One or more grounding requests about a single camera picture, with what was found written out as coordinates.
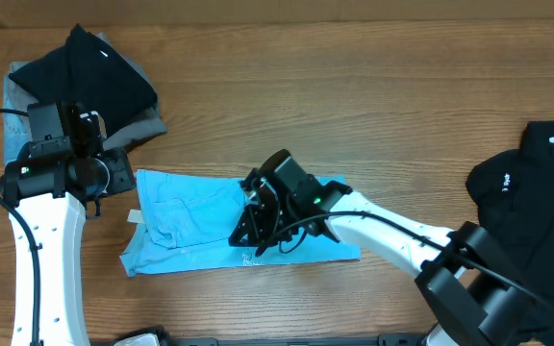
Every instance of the table surface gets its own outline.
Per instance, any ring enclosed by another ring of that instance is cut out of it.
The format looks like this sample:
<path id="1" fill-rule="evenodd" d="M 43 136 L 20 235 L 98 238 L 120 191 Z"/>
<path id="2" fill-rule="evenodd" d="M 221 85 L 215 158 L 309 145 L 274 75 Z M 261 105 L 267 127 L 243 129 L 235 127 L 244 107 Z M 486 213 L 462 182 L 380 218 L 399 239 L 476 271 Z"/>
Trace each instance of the table surface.
<path id="1" fill-rule="evenodd" d="M 104 30 L 140 62 L 168 134 L 131 153 L 135 169 L 240 177 L 288 148 L 309 172 L 345 173 L 385 208 L 435 225 L 476 221 L 477 163 L 554 119 L 554 20 L 383 22 Z M 0 106 L 12 61 L 63 44 L 68 30 L 0 30 Z M 0 175 L 2 162 L 0 117 Z M 104 202 L 83 235 L 92 338 L 163 324 L 223 339 L 424 332 L 434 316 L 412 278 L 359 262 L 242 267 L 127 278 L 118 255 L 135 192 Z M 0 208 L 0 345 L 14 311 L 14 246 Z"/>

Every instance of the black bracket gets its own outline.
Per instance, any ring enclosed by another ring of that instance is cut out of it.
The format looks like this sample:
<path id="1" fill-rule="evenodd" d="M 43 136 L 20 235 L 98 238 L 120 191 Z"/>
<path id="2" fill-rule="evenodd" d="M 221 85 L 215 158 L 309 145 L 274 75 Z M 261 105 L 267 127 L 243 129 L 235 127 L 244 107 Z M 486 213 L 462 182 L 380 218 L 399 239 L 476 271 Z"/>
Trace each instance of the black bracket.
<path id="1" fill-rule="evenodd" d="M 23 198 L 44 193 L 53 198 L 70 193 L 86 206 L 136 187 L 125 151 L 104 151 L 97 112 L 80 114 L 68 102 L 34 104 L 27 112 L 33 141 L 0 179 L 7 205 L 17 207 Z"/>
<path id="2" fill-rule="evenodd" d="M 448 251 L 523 283 L 522 274 L 484 228 L 466 222 L 448 236 L 451 238 Z M 462 265 L 454 257 L 440 254 L 423 264 L 415 283 L 440 325 L 456 343 L 504 345 L 535 303 L 520 290 L 484 273 L 465 288 L 455 277 Z M 501 304 L 494 304 L 494 299 L 500 299 Z"/>
<path id="3" fill-rule="evenodd" d="M 300 233 L 326 235 L 337 241 L 321 220 L 279 232 L 298 220 L 329 211 L 341 196 L 351 192 L 349 186 L 337 182 L 323 186 L 287 150 L 277 152 L 260 168 L 252 169 L 240 186 L 252 203 L 240 216 L 229 238 L 230 246 L 257 247 L 256 256 L 260 256 L 267 248 L 292 241 Z"/>
<path id="4" fill-rule="evenodd" d="M 380 334 L 378 346 L 421 346 L 425 334 Z"/>

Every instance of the fabric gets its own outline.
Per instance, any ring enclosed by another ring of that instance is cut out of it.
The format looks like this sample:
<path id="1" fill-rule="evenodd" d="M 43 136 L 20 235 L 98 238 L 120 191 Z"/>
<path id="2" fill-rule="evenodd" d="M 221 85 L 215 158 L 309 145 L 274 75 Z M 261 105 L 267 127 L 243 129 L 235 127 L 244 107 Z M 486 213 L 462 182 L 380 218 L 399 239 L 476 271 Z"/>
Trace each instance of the fabric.
<path id="1" fill-rule="evenodd" d="M 104 33 L 97 34 L 97 37 L 110 44 Z M 127 57 L 121 57 L 151 85 L 147 74 L 138 63 L 131 61 Z M 12 62 L 9 73 L 14 73 L 26 64 L 27 62 Z M 26 111 L 27 106 L 36 102 L 38 102 L 37 98 L 11 81 L 8 75 L 6 75 L 4 78 L 4 108 Z M 4 162 L 7 164 L 16 160 L 22 145 L 31 140 L 31 130 L 28 118 L 16 114 L 4 114 L 4 125 Z M 159 102 L 156 102 L 136 115 L 132 124 L 123 127 L 111 136 L 107 136 L 104 141 L 104 149 L 109 150 L 123 147 L 129 152 L 135 146 L 155 136 L 163 135 L 166 131 L 167 128 L 160 117 Z"/>
<path id="2" fill-rule="evenodd" d="M 206 178 L 149 170 L 136 173 L 143 224 L 120 256 L 128 276 L 247 265 L 359 260 L 361 249 L 325 236 L 308 236 L 284 255 L 277 247 L 255 258 L 256 248 L 230 247 L 246 196 L 239 178 Z M 318 178 L 328 183 L 330 178 Z M 341 175 L 333 178 L 345 183 Z M 284 244 L 285 249 L 296 243 Z"/>
<path id="3" fill-rule="evenodd" d="M 520 149 L 474 167 L 466 186 L 482 227 L 554 305 L 554 121 L 529 123 Z M 550 313 L 533 317 L 530 325 L 541 325 Z M 554 333 L 536 338 L 554 346 Z"/>
<path id="4" fill-rule="evenodd" d="M 80 102 L 113 135 L 155 105 L 153 88 L 103 40 L 76 25 L 65 45 L 9 75 L 41 103 Z"/>

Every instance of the black shirt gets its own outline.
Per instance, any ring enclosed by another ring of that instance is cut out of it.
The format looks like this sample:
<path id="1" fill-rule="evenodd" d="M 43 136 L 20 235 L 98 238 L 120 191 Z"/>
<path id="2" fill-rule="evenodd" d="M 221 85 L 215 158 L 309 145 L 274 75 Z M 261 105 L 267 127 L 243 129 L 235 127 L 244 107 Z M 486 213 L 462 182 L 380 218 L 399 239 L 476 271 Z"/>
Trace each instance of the black shirt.
<path id="1" fill-rule="evenodd" d="M 79 102 L 86 111 L 99 112 L 108 136 L 158 101 L 157 93 L 130 64 L 80 25 L 71 30 L 63 47 L 9 78 L 40 103 Z"/>
<path id="2" fill-rule="evenodd" d="M 481 226 L 505 247 L 528 284 L 554 305 L 553 142 L 554 121 L 530 122 L 520 149 L 475 166 L 466 186 Z M 538 324 L 549 316 L 537 313 L 543 320 Z M 554 333 L 536 338 L 554 345 Z"/>

